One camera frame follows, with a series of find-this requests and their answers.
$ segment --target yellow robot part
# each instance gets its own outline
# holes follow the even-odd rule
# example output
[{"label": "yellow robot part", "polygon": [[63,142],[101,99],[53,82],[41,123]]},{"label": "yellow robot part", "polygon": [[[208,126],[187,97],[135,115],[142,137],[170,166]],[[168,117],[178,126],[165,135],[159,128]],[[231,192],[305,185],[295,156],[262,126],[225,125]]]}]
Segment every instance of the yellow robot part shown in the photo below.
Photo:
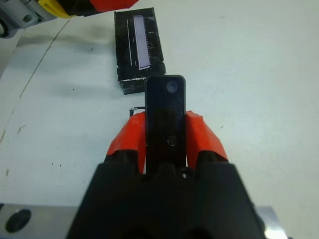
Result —
[{"label": "yellow robot part", "polygon": [[38,3],[49,13],[60,18],[70,18],[75,15],[68,15],[57,0],[39,0]]}]

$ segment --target black circular hole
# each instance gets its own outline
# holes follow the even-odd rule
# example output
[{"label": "black circular hole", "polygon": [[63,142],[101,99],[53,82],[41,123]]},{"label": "black circular hole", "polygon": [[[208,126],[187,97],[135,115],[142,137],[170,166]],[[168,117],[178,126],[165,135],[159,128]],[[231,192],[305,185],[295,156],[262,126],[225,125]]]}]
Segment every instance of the black circular hole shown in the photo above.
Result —
[{"label": "black circular hole", "polygon": [[22,21],[24,21],[24,22],[29,22],[29,21],[31,21],[31,20],[32,20],[32,15],[30,15],[30,14],[26,15],[26,16],[22,19]]},{"label": "black circular hole", "polygon": [[28,209],[22,209],[14,213],[5,225],[5,229],[8,233],[16,233],[20,231],[25,225],[28,224],[31,218],[31,211]]},{"label": "black circular hole", "polygon": [[168,92],[175,93],[178,89],[178,84],[176,81],[169,81],[166,85]]},{"label": "black circular hole", "polygon": [[177,138],[175,136],[170,136],[167,142],[170,146],[174,147],[177,144]]}]

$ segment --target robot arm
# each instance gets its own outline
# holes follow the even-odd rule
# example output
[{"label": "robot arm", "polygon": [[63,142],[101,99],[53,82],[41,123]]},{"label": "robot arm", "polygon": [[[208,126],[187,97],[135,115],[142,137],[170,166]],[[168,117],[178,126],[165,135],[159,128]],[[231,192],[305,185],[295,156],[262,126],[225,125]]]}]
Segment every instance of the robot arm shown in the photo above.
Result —
[{"label": "robot arm", "polygon": [[0,38],[57,17],[90,16],[130,8],[138,0],[0,0]]}]

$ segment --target white tabletop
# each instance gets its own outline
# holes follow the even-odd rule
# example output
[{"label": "white tabletop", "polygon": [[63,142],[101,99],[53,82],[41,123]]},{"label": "white tabletop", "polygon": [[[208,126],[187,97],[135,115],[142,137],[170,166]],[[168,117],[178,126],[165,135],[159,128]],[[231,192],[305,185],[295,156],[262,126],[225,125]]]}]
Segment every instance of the white tabletop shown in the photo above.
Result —
[{"label": "white tabletop", "polygon": [[[186,108],[219,136],[253,202],[273,206],[288,235],[318,237],[319,2],[133,9],[152,6],[167,73],[186,78]],[[1,202],[80,204],[129,108],[144,105],[123,95],[116,67],[112,12],[23,33],[0,80]]]}]

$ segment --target black box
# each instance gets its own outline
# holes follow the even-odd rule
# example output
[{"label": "black box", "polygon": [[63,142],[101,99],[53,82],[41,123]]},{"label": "black box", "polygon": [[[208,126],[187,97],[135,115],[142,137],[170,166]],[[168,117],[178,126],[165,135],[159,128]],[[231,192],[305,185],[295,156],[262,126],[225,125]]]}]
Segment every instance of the black box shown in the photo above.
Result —
[{"label": "black box", "polygon": [[114,13],[118,83],[124,95],[144,92],[148,76],[166,73],[154,8]]}]

